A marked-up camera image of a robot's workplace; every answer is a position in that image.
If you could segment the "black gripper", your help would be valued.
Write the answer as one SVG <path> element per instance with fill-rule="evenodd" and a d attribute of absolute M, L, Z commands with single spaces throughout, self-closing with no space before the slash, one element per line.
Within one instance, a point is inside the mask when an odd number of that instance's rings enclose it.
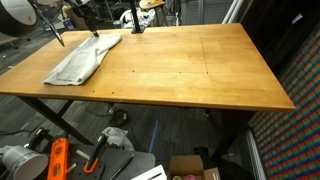
<path fill-rule="evenodd" d="M 74 9 L 74 13 L 84 19 L 84 22 L 88 29 L 93 33 L 95 37 L 99 36 L 97 28 L 94 24 L 94 20 L 91 16 L 91 8 L 88 5 L 81 5 Z"/>

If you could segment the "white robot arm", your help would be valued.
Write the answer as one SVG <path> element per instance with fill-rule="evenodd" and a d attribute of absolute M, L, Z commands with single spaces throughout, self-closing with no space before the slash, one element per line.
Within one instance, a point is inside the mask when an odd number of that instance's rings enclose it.
<path fill-rule="evenodd" d="M 0 35 L 3 39 L 27 35 L 36 28 L 38 19 L 43 20 L 56 33 L 52 22 L 40 10 L 40 5 L 66 2 L 73 12 L 82 18 L 87 28 L 97 35 L 88 3 L 91 0 L 0 0 Z"/>

